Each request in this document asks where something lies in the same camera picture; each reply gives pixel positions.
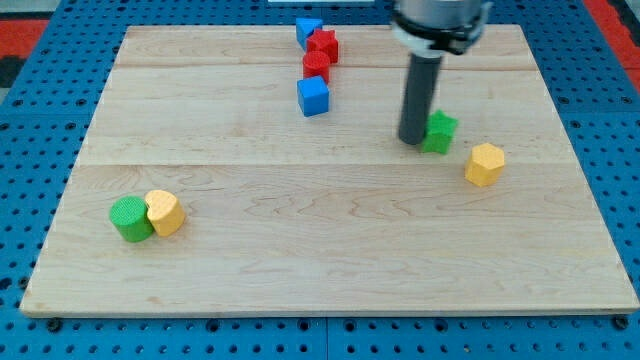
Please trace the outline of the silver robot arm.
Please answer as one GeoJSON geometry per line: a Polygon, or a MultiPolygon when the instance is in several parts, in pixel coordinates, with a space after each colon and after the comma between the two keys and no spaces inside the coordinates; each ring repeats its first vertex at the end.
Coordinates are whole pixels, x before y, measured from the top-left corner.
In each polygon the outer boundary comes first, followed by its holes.
{"type": "Polygon", "coordinates": [[[463,55],[481,38],[492,7],[482,0],[396,0],[391,28],[416,56],[463,55]]]}

